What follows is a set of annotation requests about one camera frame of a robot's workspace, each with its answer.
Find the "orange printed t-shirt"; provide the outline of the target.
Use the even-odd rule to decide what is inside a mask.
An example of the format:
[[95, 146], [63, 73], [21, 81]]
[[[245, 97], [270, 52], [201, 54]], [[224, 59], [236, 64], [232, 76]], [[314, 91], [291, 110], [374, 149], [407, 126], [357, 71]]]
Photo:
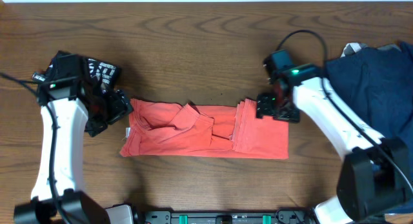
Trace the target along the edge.
[[288, 159], [288, 123], [256, 117], [251, 99], [235, 107], [133, 99], [120, 151], [129, 156]]

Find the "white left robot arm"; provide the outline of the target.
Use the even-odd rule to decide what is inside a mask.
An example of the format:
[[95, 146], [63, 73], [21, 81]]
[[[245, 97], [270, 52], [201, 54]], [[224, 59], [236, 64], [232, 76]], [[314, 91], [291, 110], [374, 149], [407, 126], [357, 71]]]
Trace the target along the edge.
[[129, 204], [103, 208], [85, 192], [83, 136], [100, 128], [94, 121], [108, 108], [100, 85], [80, 76], [49, 79], [38, 85], [43, 145], [36, 183], [28, 203], [14, 209], [15, 223], [135, 223]]

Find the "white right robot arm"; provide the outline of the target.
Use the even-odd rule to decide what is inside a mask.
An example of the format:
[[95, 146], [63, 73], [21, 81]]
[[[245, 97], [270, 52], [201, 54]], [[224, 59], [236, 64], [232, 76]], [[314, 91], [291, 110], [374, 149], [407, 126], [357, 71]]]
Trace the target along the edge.
[[297, 123], [304, 112], [342, 160], [336, 195], [314, 208], [317, 223], [357, 223], [412, 201], [408, 147], [366, 124], [313, 64], [265, 63], [273, 92], [257, 97], [256, 116]]

